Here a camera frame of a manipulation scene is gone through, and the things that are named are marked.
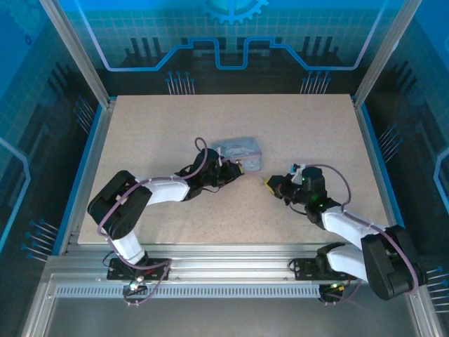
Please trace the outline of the blue-grey printed tin box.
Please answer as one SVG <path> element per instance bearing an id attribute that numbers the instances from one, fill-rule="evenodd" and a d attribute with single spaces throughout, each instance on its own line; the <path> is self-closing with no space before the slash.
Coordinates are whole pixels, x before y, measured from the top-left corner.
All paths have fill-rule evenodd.
<path id="1" fill-rule="evenodd" d="M 254 137 L 228 138 L 211 143 L 210 148 L 226 160 L 240 164 L 244 171 L 260 171 L 262 150 Z"/>

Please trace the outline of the aluminium extrusion mounting beam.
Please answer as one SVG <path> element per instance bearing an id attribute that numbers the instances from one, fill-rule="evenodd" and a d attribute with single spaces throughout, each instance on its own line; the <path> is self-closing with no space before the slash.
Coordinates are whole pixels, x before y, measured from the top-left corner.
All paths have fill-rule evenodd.
<path id="1" fill-rule="evenodd" d="M 288 263 L 313 258 L 327 243 L 311 244 L 146 244 L 151 258 L 169 258 L 172 283 L 291 283 Z M 42 277 L 68 282 L 105 282 L 105 244 L 75 244 L 48 258 Z"/>

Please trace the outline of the circuit board with green light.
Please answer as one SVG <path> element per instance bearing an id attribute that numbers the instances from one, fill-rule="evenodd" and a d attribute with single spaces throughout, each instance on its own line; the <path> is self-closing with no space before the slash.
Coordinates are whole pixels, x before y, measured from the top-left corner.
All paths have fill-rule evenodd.
<path id="1" fill-rule="evenodd" d="M 123 289 L 123 296 L 129 297 L 134 295 L 143 295 L 147 291 L 146 284 L 139 279 L 135 279 L 129 283 L 129 285 L 125 286 Z"/>
<path id="2" fill-rule="evenodd" d="M 333 282 L 331 284 L 322 284 L 319 286 L 319 293 L 322 296 L 325 296 L 329 293 L 337 296 L 342 296 L 347 285 L 348 285 L 347 281 Z"/>

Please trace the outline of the grey metal front plate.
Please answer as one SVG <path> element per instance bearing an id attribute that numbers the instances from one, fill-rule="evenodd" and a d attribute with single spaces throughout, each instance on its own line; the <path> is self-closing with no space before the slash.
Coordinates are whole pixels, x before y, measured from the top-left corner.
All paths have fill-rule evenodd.
<path id="1" fill-rule="evenodd" d="M 404 298 L 360 292 L 352 303 L 314 299 L 58 299 L 44 337 L 420 337 Z"/>

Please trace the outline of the aluminium side rail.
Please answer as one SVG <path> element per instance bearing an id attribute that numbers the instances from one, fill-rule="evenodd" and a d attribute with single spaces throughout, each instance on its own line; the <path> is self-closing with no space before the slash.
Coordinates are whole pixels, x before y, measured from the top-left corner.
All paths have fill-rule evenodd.
<path id="1" fill-rule="evenodd" d="M 99 106 L 95 113 L 53 246 L 53 256 L 65 254 L 72 232 L 82 226 L 115 104 L 116 97 L 113 97 L 108 108 Z"/>
<path id="2" fill-rule="evenodd" d="M 402 228 L 405 228 L 403 216 L 387 172 L 386 164 L 383 160 L 380 146 L 377 143 L 373 123 L 366 105 L 363 103 L 360 107 L 355 107 L 354 109 L 388 223 L 390 225 L 400 225 Z"/>

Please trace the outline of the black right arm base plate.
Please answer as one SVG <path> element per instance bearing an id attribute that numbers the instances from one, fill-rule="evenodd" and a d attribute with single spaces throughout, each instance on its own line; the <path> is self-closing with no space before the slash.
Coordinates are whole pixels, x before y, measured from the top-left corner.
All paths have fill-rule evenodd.
<path id="1" fill-rule="evenodd" d="M 294 273 L 296 281 L 344 281 L 351 276 L 331 270 L 319 258 L 294 258 L 288 263 L 288 269 Z"/>

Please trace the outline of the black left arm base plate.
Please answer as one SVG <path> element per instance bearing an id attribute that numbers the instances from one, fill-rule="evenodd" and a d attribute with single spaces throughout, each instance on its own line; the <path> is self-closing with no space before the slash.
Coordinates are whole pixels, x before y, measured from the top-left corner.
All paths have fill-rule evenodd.
<path id="1" fill-rule="evenodd" d="M 119 258 L 113 258 L 107 268 L 107 280 L 131 281 L 140 276 L 147 281 L 160 279 L 167 267 L 167 260 L 163 258 L 143 258 L 138 262 L 140 267 L 150 267 L 148 270 L 138 270 L 125 264 Z"/>

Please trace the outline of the aluminium frame post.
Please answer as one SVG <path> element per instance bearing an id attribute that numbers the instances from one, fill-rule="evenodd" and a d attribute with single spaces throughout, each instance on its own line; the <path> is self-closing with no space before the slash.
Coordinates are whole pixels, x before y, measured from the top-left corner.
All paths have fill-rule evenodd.
<path id="1" fill-rule="evenodd" d="M 62 42 L 69 51 L 72 59 L 81 71 L 86 83 L 92 90 L 95 98 L 106 110 L 111 110 L 111 98 L 104 87 L 91 59 L 83 47 L 72 24 L 65 14 L 58 0 L 39 0 Z"/>
<path id="2" fill-rule="evenodd" d="M 361 109 L 421 3 L 422 0 L 404 0 L 354 95 L 356 110 Z"/>

